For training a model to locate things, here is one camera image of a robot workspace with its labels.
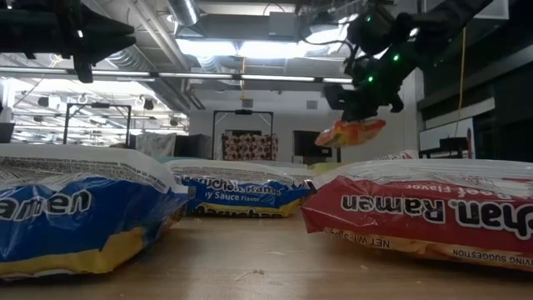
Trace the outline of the orange chicken ramen packet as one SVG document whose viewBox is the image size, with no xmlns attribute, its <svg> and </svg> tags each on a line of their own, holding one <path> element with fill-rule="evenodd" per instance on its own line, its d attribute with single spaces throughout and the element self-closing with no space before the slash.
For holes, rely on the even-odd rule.
<svg viewBox="0 0 533 300">
<path fill-rule="evenodd" d="M 317 136 L 315 144 L 329 148 L 360 146 L 375 138 L 385 126 L 386 121 L 383 119 L 337 121 L 333 127 L 322 131 Z"/>
</svg>

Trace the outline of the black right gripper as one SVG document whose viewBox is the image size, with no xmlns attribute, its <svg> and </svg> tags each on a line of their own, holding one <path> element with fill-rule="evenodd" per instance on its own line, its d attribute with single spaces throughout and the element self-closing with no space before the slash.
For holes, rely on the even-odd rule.
<svg viewBox="0 0 533 300">
<path fill-rule="evenodd" d="M 327 84 L 324 96 L 329 107 L 342 110 L 341 120 L 359 122 L 378 115 L 381 106 L 390 107 L 392 113 L 399 113 L 404 108 L 398 95 L 405 67 L 401 56 L 349 57 L 343 62 L 344 73 L 351 77 L 352 90 L 341 84 Z"/>
</svg>

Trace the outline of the blue soy sauce ramen packet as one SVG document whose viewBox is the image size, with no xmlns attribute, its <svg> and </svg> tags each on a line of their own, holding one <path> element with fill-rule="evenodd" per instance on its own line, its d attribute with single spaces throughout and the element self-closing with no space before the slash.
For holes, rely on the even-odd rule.
<svg viewBox="0 0 533 300">
<path fill-rule="evenodd" d="M 306 184 L 251 162 L 190 159 L 166 162 L 189 188 L 187 214 L 227 218 L 287 218 L 311 194 Z"/>
<path fill-rule="evenodd" d="M 109 273 L 188 200 L 165 165 L 136 150 L 0 144 L 0 280 Z"/>
</svg>

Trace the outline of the white board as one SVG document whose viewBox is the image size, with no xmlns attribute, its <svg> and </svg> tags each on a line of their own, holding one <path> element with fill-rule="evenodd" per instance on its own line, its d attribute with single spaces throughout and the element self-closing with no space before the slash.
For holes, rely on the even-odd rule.
<svg viewBox="0 0 533 300">
<path fill-rule="evenodd" d="M 439 127 L 423 130 L 419 133 L 419 150 L 437 148 L 442 138 L 466 138 L 466 131 L 472 131 L 473 157 L 476 157 L 476 146 L 474 139 L 474 122 L 472 118 L 462 119 L 459 122 L 450 122 Z"/>
</svg>

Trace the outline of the red white patterned cloth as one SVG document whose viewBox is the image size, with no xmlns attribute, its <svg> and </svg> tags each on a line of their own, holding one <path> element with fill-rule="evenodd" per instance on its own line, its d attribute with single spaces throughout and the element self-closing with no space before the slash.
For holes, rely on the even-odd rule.
<svg viewBox="0 0 533 300">
<path fill-rule="evenodd" d="M 278 137 L 272 135 L 222 134 L 222 159 L 226 161 L 276 161 Z"/>
</svg>

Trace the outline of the silver spiral ceiling duct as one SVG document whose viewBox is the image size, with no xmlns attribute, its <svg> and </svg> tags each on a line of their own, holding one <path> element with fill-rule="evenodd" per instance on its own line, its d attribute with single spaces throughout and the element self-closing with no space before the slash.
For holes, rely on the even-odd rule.
<svg viewBox="0 0 533 300">
<path fill-rule="evenodd" d="M 167 0 L 170 13 L 184 27 L 195 25 L 200 19 L 200 10 L 195 0 Z"/>
<path fill-rule="evenodd" d="M 125 71 L 155 71 L 154 65 L 136 48 L 129 47 L 115 52 L 106 61 L 119 70 Z"/>
</svg>

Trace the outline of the black screen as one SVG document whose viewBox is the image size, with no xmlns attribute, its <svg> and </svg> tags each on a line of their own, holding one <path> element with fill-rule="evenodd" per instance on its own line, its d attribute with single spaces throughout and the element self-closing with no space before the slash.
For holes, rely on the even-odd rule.
<svg viewBox="0 0 533 300">
<path fill-rule="evenodd" d="M 0 144 L 11 142 L 14 126 L 12 122 L 0 122 Z"/>
</svg>

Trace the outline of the black rack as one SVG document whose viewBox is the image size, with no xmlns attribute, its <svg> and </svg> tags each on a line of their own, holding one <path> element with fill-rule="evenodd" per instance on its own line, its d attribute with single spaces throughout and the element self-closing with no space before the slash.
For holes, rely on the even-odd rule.
<svg viewBox="0 0 533 300">
<path fill-rule="evenodd" d="M 438 147 L 419 151 L 419 158 L 431 159 L 438 154 L 443 154 L 443 158 L 468 158 L 466 137 L 442 138 Z"/>
</svg>

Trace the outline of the black box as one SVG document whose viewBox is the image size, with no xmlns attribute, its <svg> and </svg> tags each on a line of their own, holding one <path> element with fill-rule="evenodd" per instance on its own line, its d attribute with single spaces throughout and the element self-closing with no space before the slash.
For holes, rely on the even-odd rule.
<svg viewBox="0 0 533 300">
<path fill-rule="evenodd" d="M 212 138 L 204 134 L 177 135 L 174 156 L 211 159 Z"/>
</svg>

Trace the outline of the black frame stand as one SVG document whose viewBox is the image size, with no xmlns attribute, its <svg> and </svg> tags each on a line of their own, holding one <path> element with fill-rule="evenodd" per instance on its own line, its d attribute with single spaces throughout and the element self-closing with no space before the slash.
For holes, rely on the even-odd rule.
<svg viewBox="0 0 533 300">
<path fill-rule="evenodd" d="M 270 136 L 271 136 L 271 155 L 269 157 L 269 160 L 273 160 L 273 123 L 274 123 L 274 112 L 268 112 L 268 111 L 253 111 L 251 109 L 236 109 L 236 110 L 214 110 L 212 112 L 212 154 L 211 154 L 211 160 L 215 159 L 215 137 L 216 137 L 216 126 L 217 126 L 217 114 L 218 113 L 232 113 L 235 115 L 253 115 L 253 114 L 267 114 L 270 116 Z"/>
<path fill-rule="evenodd" d="M 132 106 L 126 105 L 126 104 L 110 104 L 110 103 L 105 103 L 105 102 L 93 102 L 93 103 L 85 103 L 85 104 L 68 103 L 66 113 L 65 113 L 64 126 L 63 126 L 63 136 L 62 136 L 63 144 L 67 144 L 70 119 L 77 114 L 77 112 L 70 112 L 72 107 L 78 107 L 79 109 L 85 108 L 85 107 L 100 108 L 100 109 L 125 108 L 127 110 L 127 127 L 126 127 L 125 145 L 127 147 L 130 145 L 130 125 L 131 125 L 131 120 L 132 120 Z"/>
</svg>

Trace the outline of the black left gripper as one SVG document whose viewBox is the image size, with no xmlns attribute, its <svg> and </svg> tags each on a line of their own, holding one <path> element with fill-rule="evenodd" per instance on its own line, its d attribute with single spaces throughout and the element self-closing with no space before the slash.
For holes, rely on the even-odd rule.
<svg viewBox="0 0 533 300">
<path fill-rule="evenodd" d="M 93 82 L 92 64 L 87 54 L 93 58 L 106 58 L 137 41 L 133 26 L 85 7 L 85 37 L 104 38 L 89 41 L 85 47 L 81 0 L 62 0 L 62 29 L 65 43 L 72 49 L 74 70 L 82 83 Z"/>
</svg>

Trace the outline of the bright ceiling light panel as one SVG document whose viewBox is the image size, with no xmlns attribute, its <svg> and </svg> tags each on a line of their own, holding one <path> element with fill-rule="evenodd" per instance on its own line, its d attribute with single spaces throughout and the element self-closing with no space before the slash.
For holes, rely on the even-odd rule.
<svg viewBox="0 0 533 300">
<path fill-rule="evenodd" d="M 305 58 L 336 53 L 341 44 L 311 45 L 306 42 L 262 42 L 242 43 L 223 40 L 177 39 L 182 53 L 197 58 L 238 56 L 244 58 L 276 59 Z"/>
</svg>

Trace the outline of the black monitor on arm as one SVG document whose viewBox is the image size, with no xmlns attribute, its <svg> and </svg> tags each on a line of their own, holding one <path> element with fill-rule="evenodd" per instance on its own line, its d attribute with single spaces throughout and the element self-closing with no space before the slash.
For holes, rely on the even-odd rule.
<svg viewBox="0 0 533 300">
<path fill-rule="evenodd" d="M 293 163 L 312 165 L 316 163 L 340 163 L 341 150 L 333 147 L 321 147 L 315 144 L 320 133 L 295 130 L 292 134 Z"/>
</svg>

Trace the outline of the long led light bar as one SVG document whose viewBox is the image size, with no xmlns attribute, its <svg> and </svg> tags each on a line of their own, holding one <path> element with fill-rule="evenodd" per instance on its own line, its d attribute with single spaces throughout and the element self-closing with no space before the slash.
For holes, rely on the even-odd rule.
<svg viewBox="0 0 533 300">
<path fill-rule="evenodd" d="M 70 68 L 48 68 L 48 67 L 6 67 L 0 66 L 0 73 L 14 74 L 37 74 L 37 75 L 77 75 L 74 69 Z M 180 78 L 180 79 L 206 79 L 206 80 L 237 80 L 237 81 L 268 81 L 268 82 L 289 82 L 289 83 L 352 83 L 350 78 L 343 77 L 308 77 L 308 76 L 285 76 L 285 75 L 260 75 L 260 74 L 240 74 L 240 73 L 206 73 L 206 72 L 143 72 L 143 71 L 112 71 L 112 70 L 92 70 L 92 74 L 97 77 L 110 78 Z"/>
</svg>

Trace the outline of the white cloth cover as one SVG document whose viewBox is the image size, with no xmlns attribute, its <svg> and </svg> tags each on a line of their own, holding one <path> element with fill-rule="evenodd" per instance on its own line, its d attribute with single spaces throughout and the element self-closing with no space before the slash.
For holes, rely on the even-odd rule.
<svg viewBox="0 0 533 300">
<path fill-rule="evenodd" d="M 135 136 L 135 149 L 152 158 L 173 157 L 176 137 L 175 133 L 141 133 Z"/>
</svg>

